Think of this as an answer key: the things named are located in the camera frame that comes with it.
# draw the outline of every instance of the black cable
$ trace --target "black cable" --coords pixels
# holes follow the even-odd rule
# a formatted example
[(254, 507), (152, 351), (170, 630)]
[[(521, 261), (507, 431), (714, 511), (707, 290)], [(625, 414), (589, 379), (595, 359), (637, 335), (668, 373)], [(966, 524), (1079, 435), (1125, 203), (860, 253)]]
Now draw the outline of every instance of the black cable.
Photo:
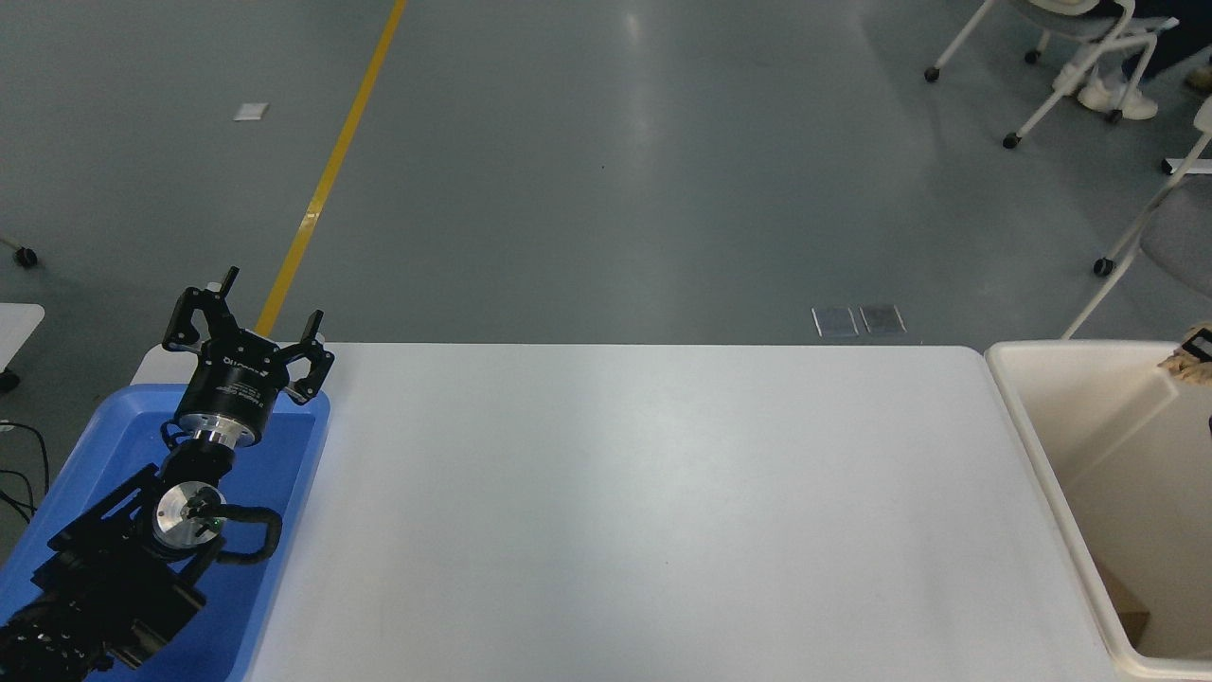
[(160, 440), (164, 441), (164, 445), (167, 446), (170, 451), (175, 451), (175, 449), (177, 449), (177, 446), (181, 445), (182, 439), (184, 439), (185, 436), (189, 436), (189, 432), (188, 431), (178, 431), (176, 434), (168, 434), (168, 425), (176, 426), (172, 423), (172, 420), (168, 420), (168, 422), (165, 422), (164, 424), (161, 424), (160, 425)]
[(8, 506), (12, 508), (12, 511), (17, 512), (21, 516), (21, 518), (23, 518), (25, 521), (25, 523), (29, 523), (29, 515), (27, 515), (24, 511), (22, 511), (22, 509), (21, 509), (22, 504), (21, 503), (18, 503), (17, 500), (13, 500), (8, 495), (5, 495), (4, 493), (0, 493), (0, 502), (7, 503)]
[(38, 439), (38, 447), (42, 451), (42, 495), (46, 495), (51, 492), (51, 460), (46, 457), (46, 440), (42, 439), (42, 434), (40, 431), (25, 424), (17, 424), (16, 422), (0, 422), (0, 429), (4, 429), (5, 426), (23, 429)]
[(29, 508), (30, 514), (36, 512), (38, 508), (34, 506), (34, 487), (29, 485), (29, 478), (24, 474), (11, 469), (0, 469), (0, 474), (11, 474), (13, 476), (19, 476), (21, 480), (25, 482), (25, 497), (29, 498), (29, 504), (25, 506)]

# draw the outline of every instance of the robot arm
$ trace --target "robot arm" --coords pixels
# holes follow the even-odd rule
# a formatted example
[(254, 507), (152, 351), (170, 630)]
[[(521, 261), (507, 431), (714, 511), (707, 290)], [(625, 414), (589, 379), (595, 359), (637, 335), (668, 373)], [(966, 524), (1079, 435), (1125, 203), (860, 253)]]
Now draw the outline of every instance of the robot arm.
[[(285, 349), (241, 328), (227, 305), (238, 271), (228, 270), (218, 291), (191, 286), (178, 298), (162, 346), (198, 355), (172, 419), (183, 439), (162, 468), (147, 465), (51, 539), (55, 556), (33, 577), (41, 595), (0, 626), (0, 682), (79, 682), (114, 659), (138, 667), (206, 604), (195, 584), (213, 563), (273, 556), (281, 516), (228, 503), (219, 481), (236, 448), (261, 441), (279, 392), (298, 405), (314, 399), (333, 355), (319, 337), (320, 310)], [(287, 366), (301, 360), (309, 371), (291, 382)], [(262, 548), (224, 551), (225, 523), (263, 525)]]

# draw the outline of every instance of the chair wheel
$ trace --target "chair wheel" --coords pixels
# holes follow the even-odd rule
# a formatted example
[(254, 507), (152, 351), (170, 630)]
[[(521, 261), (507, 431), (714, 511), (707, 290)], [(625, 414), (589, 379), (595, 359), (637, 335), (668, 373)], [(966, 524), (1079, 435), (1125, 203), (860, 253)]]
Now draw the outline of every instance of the chair wheel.
[(23, 268), (32, 268), (38, 264), (38, 253), (33, 248), (22, 246), (12, 253), (12, 259)]
[(21, 384), (21, 378), (10, 371), (0, 372), (0, 394), (7, 394)]

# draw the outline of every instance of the gray concrete floor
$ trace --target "gray concrete floor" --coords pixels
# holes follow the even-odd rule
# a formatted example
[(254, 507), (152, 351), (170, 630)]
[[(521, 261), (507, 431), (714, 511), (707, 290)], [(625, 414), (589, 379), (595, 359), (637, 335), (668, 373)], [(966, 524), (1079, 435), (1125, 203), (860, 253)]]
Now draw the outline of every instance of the gray concrete floor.
[[(0, 5), (0, 234), (42, 258), (0, 299), (46, 308), (0, 418), (56, 470), (184, 286), (239, 264), (253, 325), (390, 5)], [(812, 306), (896, 303), (853, 343), (1054, 337), (1200, 99), (1179, 67), (1154, 121), (1067, 101), (1007, 151), (1070, 48), (1025, 65), (1002, 8), (927, 85), (976, 5), (412, 0), (275, 336), (320, 306), (339, 340), (822, 344)], [(1145, 260), (1081, 334), (1206, 316)]]

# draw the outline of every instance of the white plastic bin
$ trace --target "white plastic bin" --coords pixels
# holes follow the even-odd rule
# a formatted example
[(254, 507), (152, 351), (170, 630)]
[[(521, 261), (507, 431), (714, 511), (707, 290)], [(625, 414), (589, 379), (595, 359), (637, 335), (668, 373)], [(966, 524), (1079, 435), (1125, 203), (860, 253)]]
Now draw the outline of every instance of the white plastic bin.
[[(1159, 369), (1173, 349), (1022, 340), (985, 359), (1116, 665), (1212, 681), (1212, 388)], [(1091, 555), (1149, 609), (1139, 651)]]

